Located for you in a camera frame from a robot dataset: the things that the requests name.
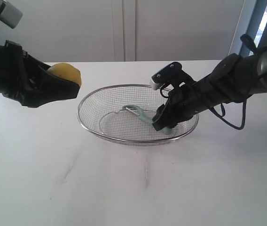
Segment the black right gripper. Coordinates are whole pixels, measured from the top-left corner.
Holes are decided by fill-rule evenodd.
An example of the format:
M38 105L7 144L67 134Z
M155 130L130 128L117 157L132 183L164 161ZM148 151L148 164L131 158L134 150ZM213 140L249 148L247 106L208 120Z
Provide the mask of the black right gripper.
M196 88L196 82L192 85L183 85L178 91L175 91L167 98L165 104L162 104L152 118L152 126L156 131L164 128L173 129L178 123L191 119L186 116L188 98L192 97L194 92L192 88Z

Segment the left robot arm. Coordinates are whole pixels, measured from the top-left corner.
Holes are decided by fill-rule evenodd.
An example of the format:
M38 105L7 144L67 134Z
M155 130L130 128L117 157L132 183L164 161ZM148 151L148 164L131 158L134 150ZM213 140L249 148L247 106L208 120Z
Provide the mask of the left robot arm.
M80 71L72 65L47 65L12 41L0 45L0 93L4 97L37 108L54 101L75 99L80 87Z

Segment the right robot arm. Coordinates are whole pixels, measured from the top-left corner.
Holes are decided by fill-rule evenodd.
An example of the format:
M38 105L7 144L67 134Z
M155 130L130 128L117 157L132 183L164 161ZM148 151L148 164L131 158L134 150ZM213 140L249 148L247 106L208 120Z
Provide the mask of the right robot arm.
M230 54L199 81L186 73L179 62L168 64L151 77L154 90L163 90L169 85L173 87L167 95L163 95L167 101L157 109L152 119L155 130L174 128L206 110L236 130L244 128L247 99L255 94L267 93L267 46L256 47L247 34L240 39L253 54L246 57ZM225 120L223 105L228 103L243 105L240 126Z

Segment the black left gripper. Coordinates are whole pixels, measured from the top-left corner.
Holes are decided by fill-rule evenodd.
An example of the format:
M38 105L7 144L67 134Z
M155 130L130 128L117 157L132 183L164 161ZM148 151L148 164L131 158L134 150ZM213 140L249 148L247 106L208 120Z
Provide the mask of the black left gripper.
M18 43L7 40L4 50L9 57L10 76L4 97L15 100L22 106L37 108L78 96L79 85L47 72L50 65L32 57Z

